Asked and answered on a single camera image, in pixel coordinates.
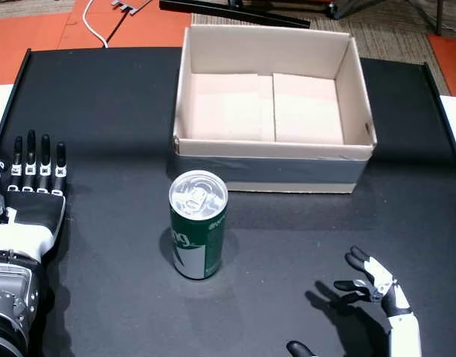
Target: orange floor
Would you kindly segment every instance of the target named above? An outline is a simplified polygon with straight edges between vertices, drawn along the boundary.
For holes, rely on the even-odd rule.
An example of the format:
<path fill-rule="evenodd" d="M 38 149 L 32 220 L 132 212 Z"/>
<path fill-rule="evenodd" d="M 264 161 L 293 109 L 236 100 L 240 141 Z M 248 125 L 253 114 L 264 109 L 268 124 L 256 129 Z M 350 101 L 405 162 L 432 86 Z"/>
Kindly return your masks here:
<path fill-rule="evenodd" d="M 110 0 L 94 0 L 87 20 L 107 37 L 122 17 Z M 82 21 L 87 0 L 76 0 L 70 13 L 0 19 L 0 84 L 13 83 L 26 49 L 98 48 L 102 43 Z M 179 47 L 191 15 L 159 9 L 153 0 L 134 16 L 128 15 L 109 47 Z"/>
<path fill-rule="evenodd" d="M 434 54 L 452 96 L 456 97 L 456 39 L 441 36 L 429 36 Z"/>

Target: gray tape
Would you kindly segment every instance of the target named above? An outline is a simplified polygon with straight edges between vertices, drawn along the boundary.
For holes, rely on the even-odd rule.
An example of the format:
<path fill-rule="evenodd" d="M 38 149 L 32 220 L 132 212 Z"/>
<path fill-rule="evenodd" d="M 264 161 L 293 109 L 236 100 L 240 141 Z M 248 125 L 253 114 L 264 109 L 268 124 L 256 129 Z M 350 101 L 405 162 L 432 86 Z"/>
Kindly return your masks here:
<path fill-rule="evenodd" d="M 220 158 L 175 155 L 176 175 L 207 170 L 226 182 L 354 184 L 367 160 L 302 160 L 289 158 Z"/>

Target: beverage can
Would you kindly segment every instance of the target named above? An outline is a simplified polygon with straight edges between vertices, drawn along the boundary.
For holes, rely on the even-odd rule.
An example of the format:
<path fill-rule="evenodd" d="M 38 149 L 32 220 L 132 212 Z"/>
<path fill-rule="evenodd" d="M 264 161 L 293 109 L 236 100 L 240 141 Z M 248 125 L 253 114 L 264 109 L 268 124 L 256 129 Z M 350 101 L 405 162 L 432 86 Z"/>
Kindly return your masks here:
<path fill-rule="evenodd" d="M 173 261 L 191 279 L 205 279 L 221 265 L 228 188 L 204 170 L 188 171 L 169 191 Z"/>

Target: can lid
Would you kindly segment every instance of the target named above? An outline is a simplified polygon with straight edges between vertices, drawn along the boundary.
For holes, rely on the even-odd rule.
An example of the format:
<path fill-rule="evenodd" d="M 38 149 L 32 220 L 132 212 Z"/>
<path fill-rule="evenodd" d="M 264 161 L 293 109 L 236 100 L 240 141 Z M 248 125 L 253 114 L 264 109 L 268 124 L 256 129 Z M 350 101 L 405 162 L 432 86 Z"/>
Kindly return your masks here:
<path fill-rule="evenodd" d="M 228 188 L 213 173 L 204 170 L 188 171 L 171 184 L 169 199 L 177 214 L 202 221 L 215 217 L 225 209 Z"/>

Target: white robotic hand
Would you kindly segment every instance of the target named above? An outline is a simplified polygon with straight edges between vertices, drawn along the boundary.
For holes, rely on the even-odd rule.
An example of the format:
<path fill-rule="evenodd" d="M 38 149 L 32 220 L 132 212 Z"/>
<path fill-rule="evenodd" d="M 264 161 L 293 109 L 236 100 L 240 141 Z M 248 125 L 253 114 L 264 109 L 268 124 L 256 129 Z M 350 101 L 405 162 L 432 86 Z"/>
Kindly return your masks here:
<path fill-rule="evenodd" d="M 47 135 L 42 136 L 40 153 L 38 170 L 31 130 L 26 163 L 22 163 L 22 137 L 16 138 L 5 193 L 0 170 L 0 356 L 4 357 L 28 354 L 29 329 L 47 290 L 41 259 L 54 246 L 65 212 L 65 145 L 57 144 L 54 177 Z"/>
<path fill-rule="evenodd" d="M 334 282 L 338 290 L 351 292 L 341 297 L 339 303 L 355 303 L 359 300 L 381 303 L 391 325 L 389 356 L 421 357 L 419 324 L 398 281 L 378 260 L 357 247 L 352 247 L 345 259 L 351 267 L 365 273 L 367 280 Z M 290 341 L 287 349 L 294 357 L 316 356 L 297 341 Z"/>

